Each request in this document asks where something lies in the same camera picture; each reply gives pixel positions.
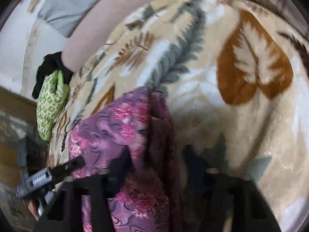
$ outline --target pink floral blanket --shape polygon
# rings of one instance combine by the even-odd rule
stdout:
[[[108,201],[116,231],[180,231],[178,161],[161,93],[140,87],[80,121],[69,136],[69,157],[82,155],[86,166],[73,175],[83,178],[107,168],[126,146],[135,171]],[[84,231],[90,232],[89,196],[83,197],[82,212]]]

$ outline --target wall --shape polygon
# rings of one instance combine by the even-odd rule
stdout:
[[[32,58],[29,62],[29,58],[26,57],[28,63],[27,66],[24,66],[25,52],[29,47],[28,40],[31,36],[31,30],[45,0],[41,0],[34,12],[30,14],[27,9],[31,1],[22,0],[0,32],[0,86],[29,99],[31,99],[29,91],[32,88],[28,87],[32,86],[32,84],[26,83],[25,87],[27,88],[21,93],[23,80],[25,80],[23,75],[25,69],[30,69],[30,71],[26,71],[28,72],[28,80],[35,81],[36,69],[42,63],[43,57],[52,53],[54,49],[56,51],[62,50],[66,41],[64,37],[48,25],[40,27],[40,32],[37,32],[35,36],[39,44],[36,44],[36,47],[31,49],[33,52],[30,53]]]

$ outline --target pink flower print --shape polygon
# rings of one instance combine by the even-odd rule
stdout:
[[[120,119],[123,123],[128,123],[133,115],[133,108],[127,104],[122,103],[119,108],[113,110],[115,116],[114,119]]]
[[[134,160],[138,160],[143,156],[146,140],[143,135],[138,134],[135,143],[130,146],[131,157]]]
[[[79,137],[78,144],[83,150],[85,150],[88,147],[88,140],[86,138]]]
[[[128,142],[132,142],[136,136],[136,132],[132,124],[123,124],[120,134]]]
[[[130,202],[127,193],[125,192],[124,189],[121,189],[118,194],[116,194],[116,198],[121,202],[121,203],[127,203]]]
[[[78,128],[74,128],[73,131],[70,133],[69,140],[68,140],[68,149],[69,151],[72,151],[74,149],[74,146],[76,145],[78,141]]]
[[[81,155],[81,148],[78,145],[73,145],[71,148],[71,155],[76,158]]]
[[[114,228],[115,229],[119,228],[119,226],[117,225],[119,223],[118,219],[116,217],[112,216],[112,220],[113,220]]]
[[[92,226],[90,223],[84,223],[84,232],[92,232]]]
[[[145,196],[144,198],[135,199],[133,203],[135,216],[149,217],[149,215],[153,214],[155,204],[156,199],[153,197]]]
[[[72,172],[72,176],[74,176],[76,179],[81,179],[85,177],[85,169],[80,168]]]
[[[137,120],[142,124],[146,124],[148,120],[148,108],[147,103],[137,103],[136,111],[134,113],[137,116]]]
[[[134,209],[134,210],[132,211],[132,213],[135,215],[135,217],[139,217],[139,218],[149,218],[149,216],[148,216],[147,213],[143,213],[142,211],[137,210],[137,209]]]

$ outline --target leaf pattern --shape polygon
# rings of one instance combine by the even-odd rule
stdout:
[[[55,142],[55,147],[58,147],[58,141],[59,141],[59,138],[60,138],[60,134],[56,134],[56,142]]]
[[[252,178],[254,183],[257,183],[261,179],[271,160],[272,156],[254,159],[248,166],[247,174]]]
[[[193,53],[203,51],[199,43],[203,41],[200,35],[203,35],[202,31],[205,25],[204,12],[197,5],[194,8],[197,10],[196,17],[194,17],[192,24],[186,28],[186,31],[182,31],[182,37],[177,37],[178,46],[170,45],[169,50],[159,60],[159,72],[154,69],[146,82],[146,85],[152,90],[162,92],[165,97],[168,97],[168,92],[164,84],[174,83],[179,80],[178,74],[190,72],[184,63],[189,60],[197,60]]]
[[[104,96],[101,98],[101,100],[98,102],[98,104],[92,111],[91,115],[97,113],[102,107],[111,103],[114,100],[114,93],[115,93],[115,84],[113,84],[111,88],[108,90],[108,92],[104,94]]]
[[[86,106],[87,104],[89,104],[90,101],[91,101],[91,99],[92,99],[92,95],[93,95],[93,93],[95,92],[95,87],[96,87],[96,85],[97,85],[97,81],[98,81],[98,78],[95,78],[95,79],[93,80],[93,85],[92,85],[90,94],[89,94],[89,96],[88,96],[88,98],[87,98],[87,100],[86,100],[85,106]]]
[[[59,153],[58,156],[57,156],[57,163],[56,163],[56,166],[59,165],[60,160],[61,160],[61,153]]]
[[[57,128],[57,134],[60,134],[62,128],[64,127],[65,123],[67,120],[67,111],[64,112],[64,114],[62,115],[59,124],[58,124],[58,128]]]
[[[169,23],[174,23],[180,17],[180,15],[183,14],[184,11],[196,17],[198,13],[198,10],[196,8],[199,6],[200,1],[201,0],[190,0],[189,2],[183,3],[183,5],[178,8],[175,15],[172,16]]]
[[[149,17],[151,17],[154,14],[154,8],[149,4],[144,13],[143,13],[143,20],[146,21]]]
[[[134,28],[139,27],[141,28],[143,26],[144,22],[142,20],[135,20],[134,22],[126,24],[126,27],[132,31]]]
[[[78,70],[78,76],[81,78],[82,77],[82,68],[83,67],[80,67],[80,69]]]
[[[73,123],[72,123],[72,128],[74,128],[74,126],[76,126],[78,124],[78,122],[80,122],[84,115],[82,114],[84,112],[84,108],[79,112],[79,114],[76,116],[76,118],[73,120]]]
[[[293,36],[289,36],[289,35],[287,35],[283,32],[278,32],[278,34],[280,36],[286,38],[287,40],[289,40],[291,42],[291,44],[294,45],[294,48],[299,53],[300,58],[302,59],[302,63],[304,64],[304,66],[306,68],[307,75],[309,76],[309,54],[308,54],[308,50],[305,47],[305,45],[303,43],[300,43]]]
[[[77,98],[77,95],[78,95],[78,92],[80,90],[80,84],[78,84],[75,88],[74,88],[74,91],[73,91],[73,94],[72,94],[72,102],[71,102],[71,105],[74,103],[74,101],[76,100]]]
[[[61,152],[63,152],[64,149],[65,149],[65,141],[66,141],[66,137],[67,137],[68,132],[69,132],[69,131],[68,132],[66,131],[66,128],[68,127],[69,123],[70,123],[70,118],[69,118],[67,125],[65,126],[65,133],[64,133],[64,136],[63,136],[62,144],[61,144]]]
[[[115,67],[129,66],[129,69],[138,66],[142,63],[146,56],[145,51],[149,51],[154,40],[154,35],[146,32],[145,34],[140,32],[135,35],[133,39],[130,39],[129,43],[125,44],[125,48],[118,52],[118,56],[115,58],[115,62],[106,72],[106,75]]]
[[[53,154],[48,155],[47,166],[50,168],[54,168],[55,165],[55,156]]]
[[[100,63],[100,61],[106,56],[106,52],[102,51],[102,53],[97,53],[95,55],[95,60],[93,61],[93,64],[92,64],[92,69],[90,70],[89,74],[87,75],[86,77],[86,81],[91,81],[92,80],[92,72],[93,72],[93,69]]]
[[[274,99],[292,83],[293,70],[286,54],[248,11],[217,58],[217,81],[227,104],[250,101],[259,89]]]
[[[253,50],[251,46],[260,45]],[[274,44],[267,46],[266,39],[258,36],[250,23],[245,23],[239,37],[239,46],[234,47],[234,54],[237,59],[235,66],[248,75],[244,79],[249,83],[260,81],[263,84],[269,83],[280,72],[281,68],[271,69],[271,66],[278,60],[278,54],[274,54]]]

